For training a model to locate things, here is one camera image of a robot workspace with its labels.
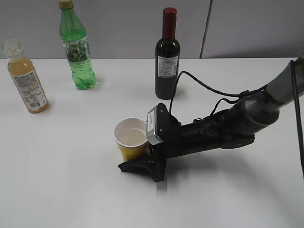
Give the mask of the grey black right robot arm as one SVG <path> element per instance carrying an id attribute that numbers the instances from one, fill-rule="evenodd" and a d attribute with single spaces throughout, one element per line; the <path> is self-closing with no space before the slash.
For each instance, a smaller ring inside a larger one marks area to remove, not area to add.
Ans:
<path id="1" fill-rule="evenodd" d="M 299 152 L 304 151 L 299 98 L 304 94 L 304 58 L 292 60 L 271 82 L 240 94 L 223 93 L 230 109 L 216 111 L 182 125 L 171 107 L 156 105 L 147 114 L 146 138 L 149 152 L 119 164 L 130 173 L 147 173 L 154 182 L 164 180 L 166 161 L 213 149 L 235 149 L 252 144 L 255 134 L 275 123 L 280 109 L 294 102 Z"/>

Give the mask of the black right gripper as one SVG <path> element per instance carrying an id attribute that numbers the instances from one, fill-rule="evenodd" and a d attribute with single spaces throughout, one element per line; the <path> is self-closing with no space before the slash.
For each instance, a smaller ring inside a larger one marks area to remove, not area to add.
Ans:
<path id="1" fill-rule="evenodd" d="M 154 182 L 164 180 L 167 159 L 178 155 L 173 151 L 173 147 L 174 138 L 181 126 L 181 123 L 169 113 L 164 103 L 158 103 L 157 107 L 157 133 L 163 142 L 157 145 L 151 145 L 148 142 L 149 155 L 145 153 L 118 165 L 122 172 L 150 177 Z"/>

